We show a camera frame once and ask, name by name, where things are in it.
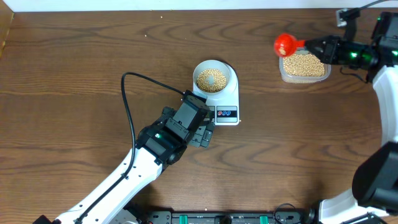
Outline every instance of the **white bowl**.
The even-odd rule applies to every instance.
[[[195,68],[195,71],[193,71],[193,84],[200,91],[202,91],[204,94],[207,94],[207,95],[217,95],[217,94],[221,93],[223,90],[225,90],[225,87],[224,87],[222,90],[220,90],[218,92],[208,93],[206,91],[201,90],[199,88],[199,86],[197,85],[197,80],[198,80],[199,74],[201,74],[201,72],[203,72],[206,69],[212,69],[212,68],[218,69],[224,75],[224,77],[226,78],[225,87],[228,85],[229,79],[231,78],[231,75],[229,74],[229,69],[223,62],[220,62],[220,61],[217,61],[217,60],[205,60],[204,62],[200,63]]]

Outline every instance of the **wooden table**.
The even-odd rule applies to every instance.
[[[369,42],[381,11],[363,12],[358,41]],[[121,162],[131,147],[123,72],[186,90],[211,58],[238,74],[241,123],[217,127],[209,149],[189,147],[133,201],[264,211],[350,188],[380,146],[376,94],[339,67],[321,83],[284,83],[272,49],[282,32],[342,34],[333,9],[16,14],[0,59],[0,223],[55,218]],[[180,106],[176,93],[146,80],[126,85],[137,132],[164,106]]]

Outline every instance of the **bowl of grains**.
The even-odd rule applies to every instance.
[[[229,69],[223,62],[206,60],[195,68],[193,82],[205,94],[218,94],[229,83]]]
[[[279,58],[282,79],[288,83],[315,83],[329,77],[331,66],[321,63],[309,51],[297,49],[289,57]]]

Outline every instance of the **red scoop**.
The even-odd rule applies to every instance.
[[[274,50],[280,57],[288,57],[296,52],[298,47],[304,47],[304,40],[297,40],[290,34],[281,34],[275,40]]]

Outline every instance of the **plastic container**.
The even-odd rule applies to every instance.
[[[297,49],[296,54],[306,55],[310,54],[310,52],[301,48]],[[280,74],[282,74],[282,80],[287,83],[316,83],[325,80],[330,75],[331,65],[323,64],[323,66],[325,68],[325,75],[322,75],[320,77],[302,77],[297,75],[290,75],[284,69],[284,59],[282,57],[279,57]]]
[[[203,91],[197,85],[197,80],[198,80],[199,74],[201,74],[201,72],[203,72],[204,70],[211,69],[211,68],[218,69],[224,75],[224,77],[226,78],[226,86],[222,90],[220,90],[218,92],[215,92],[215,93],[208,93],[206,91]],[[231,79],[231,75],[229,73],[229,68],[223,62],[220,62],[220,61],[217,61],[217,60],[205,60],[204,62],[200,63],[195,68],[195,71],[193,71],[193,85],[195,87],[197,87],[198,90],[200,90],[201,92],[203,92],[206,95],[217,95],[219,93],[222,93],[222,92],[226,91],[226,88],[229,85],[229,80],[230,79]]]

